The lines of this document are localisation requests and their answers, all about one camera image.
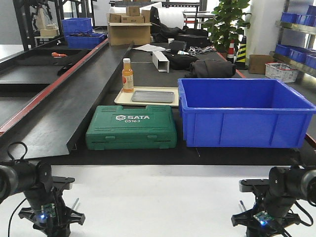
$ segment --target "blue led light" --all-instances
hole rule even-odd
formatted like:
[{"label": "blue led light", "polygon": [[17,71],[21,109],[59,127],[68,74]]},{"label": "blue led light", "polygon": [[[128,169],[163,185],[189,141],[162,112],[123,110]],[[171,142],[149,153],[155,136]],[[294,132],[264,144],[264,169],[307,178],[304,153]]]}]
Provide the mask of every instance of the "blue led light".
[{"label": "blue led light", "polygon": [[267,224],[267,222],[266,222],[266,221],[260,221],[260,224],[261,224],[262,226],[265,226],[265,225]]}]

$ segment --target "red edge strip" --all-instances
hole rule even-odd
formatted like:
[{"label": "red edge strip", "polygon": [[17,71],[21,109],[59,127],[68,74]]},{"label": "red edge strip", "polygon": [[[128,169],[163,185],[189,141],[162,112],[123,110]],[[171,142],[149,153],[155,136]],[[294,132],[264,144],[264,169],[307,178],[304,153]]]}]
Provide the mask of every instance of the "red edge strip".
[{"label": "red edge strip", "polygon": [[[224,60],[226,60],[226,58],[223,57],[222,54],[220,54],[219,52],[217,52],[217,54]],[[242,74],[239,70],[236,70],[236,73],[241,76],[242,78],[246,78],[246,76],[244,74]]]},{"label": "red edge strip", "polygon": [[316,150],[316,141],[314,138],[312,138],[309,134],[306,133],[305,140],[310,144],[311,147],[313,147]]},{"label": "red edge strip", "polygon": [[67,70],[61,77],[59,77],[55,82],[50,84],[44,90],[42,90],[36,97],[34,97],[27,106],[11,117],[4,125],[0,127],[0,136],[11,129],[18,121],[20,121],[25,115],[27,115],[35,106],[37,106],[43,99],[45,99],[50,93],[52,93],[61,83],[63,83],[72,73],[74,73],[82,64],[84,64],[92,55],[103,45],[108,42],[105,39],[94,49],[92,49],[88,54],[86,54],[82,59],[80,59],[75,65],[73,65],[69,70]]}]

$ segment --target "blue plastic crate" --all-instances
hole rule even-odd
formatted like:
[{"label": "blue plastic crate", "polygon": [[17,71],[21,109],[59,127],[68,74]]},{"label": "blue plastic crate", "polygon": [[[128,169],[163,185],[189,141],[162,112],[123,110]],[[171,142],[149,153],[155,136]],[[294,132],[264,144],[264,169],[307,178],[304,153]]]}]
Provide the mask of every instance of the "blue plastic crate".
[{"label": "blue plastic crate", "polygon": [[276,79],[178,79],[188,147],[299,148],[316,106]]},{"label": "blue plastic crate", "polygon": [[297,14],[295,13],[283,12],[281,16],[281,21],[283,22],[295,23],[296,19],[297,19]]},{"label": "blue plastic crate", "polygon": [[66,36],[68,48],[95,48],[105,39],[104,34],[89,34],[90,37]]},{"label": "blue plastic crate", "polygon": [[304,51],[290,49],[290,53],[288,54],[288,57],[296,62],[305,63],[306,55],[307,54]]},{"label": "blue plastic crate", "polygon": [[312,15],[298,15],[296,19],[296,24],[314,26],[316,17]]},{"label": "blue plastic crate", "polygon": [[92,33],[91,18],[69,18],[62,20],[64,35]]},{"label": "blue plastic crate", "polygon": [[305,64],[316,69],[316,55],[307,55]]},{"label": "blue plastic crate", "polygon": [[290,53],[290,49],[292,49],[291,46],[282,45],[282,44],[277,44],[277,45],[276,45],[275,53],[278,53],[278,54],[281,54],[281,55],[287,57],[288,54]]},{"label": "blue plastic crate", "polygon": [[316,16],[316,6],[310,5],[308,10],[307,10],[307,15]]}]

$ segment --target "sata logo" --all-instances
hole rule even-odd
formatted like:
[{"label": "sata logo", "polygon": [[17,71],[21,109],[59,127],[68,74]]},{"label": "sata logo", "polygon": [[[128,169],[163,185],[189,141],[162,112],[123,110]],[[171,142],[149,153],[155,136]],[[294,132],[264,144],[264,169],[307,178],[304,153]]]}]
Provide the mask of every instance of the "sata logo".
[{"label": "sata logo", "polygon": [[118,116],[116,116],[115,119],[118,120],[118,121],[122,121],[122,120],[126,119],[126,116],[125,115],[118,115]]},{"label": "sata logo", "polygon": [[127,119],[150,119],[148,115],[129,115],[127,116]]},{"label": "sata logo", "polygon": [[118,121],[122,121],[122,120],[135,120],[135,119],[150,119],[150,117],[148,115],[135,115],[135,116],[118,115],[115,117],[115,119]]}]

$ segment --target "white plastic basket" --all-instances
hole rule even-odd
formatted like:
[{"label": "white plastic basket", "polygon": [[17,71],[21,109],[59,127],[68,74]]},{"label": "white plastic basket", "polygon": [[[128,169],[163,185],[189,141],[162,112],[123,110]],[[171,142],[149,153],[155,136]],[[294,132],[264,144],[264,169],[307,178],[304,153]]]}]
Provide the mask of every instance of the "white plastic basket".
[{"label": "white plastic basket", "polygon": [[285,63],[266,63],[266,77],[282,82],[294,82],[299,71]]}]

